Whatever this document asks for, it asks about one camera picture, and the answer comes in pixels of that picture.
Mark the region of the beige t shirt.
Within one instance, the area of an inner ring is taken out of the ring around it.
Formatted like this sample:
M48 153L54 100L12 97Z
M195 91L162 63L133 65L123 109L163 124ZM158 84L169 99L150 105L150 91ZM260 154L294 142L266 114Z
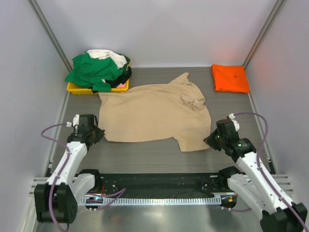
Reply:
M209 148L211 116L205 97L187 72L167 84L142 85L122 93L101 92L98 125L110 142L174 138L182 152Z

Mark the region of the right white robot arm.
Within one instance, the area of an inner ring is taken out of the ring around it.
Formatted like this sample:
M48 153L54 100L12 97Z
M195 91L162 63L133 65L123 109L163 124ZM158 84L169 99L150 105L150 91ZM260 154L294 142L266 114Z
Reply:
M265 168L254 145L249 139L240 138L238 130L235 119L222 119L204 140L237 164L218 172L218 187L238 194L259 218L262 231L307 232L307 208L284 192Z

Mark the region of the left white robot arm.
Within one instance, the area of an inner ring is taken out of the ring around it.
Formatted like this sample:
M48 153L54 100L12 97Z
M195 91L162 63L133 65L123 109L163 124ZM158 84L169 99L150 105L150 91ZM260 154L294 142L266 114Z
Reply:
M36 216L40 223L73 223L78 202L89 191L98 193L102 189L98 170L76 173L90 147L104 136L97 117L93 114L76 115L65 125L73 128L67 142L59 143L65 152L46 182L34 189Z

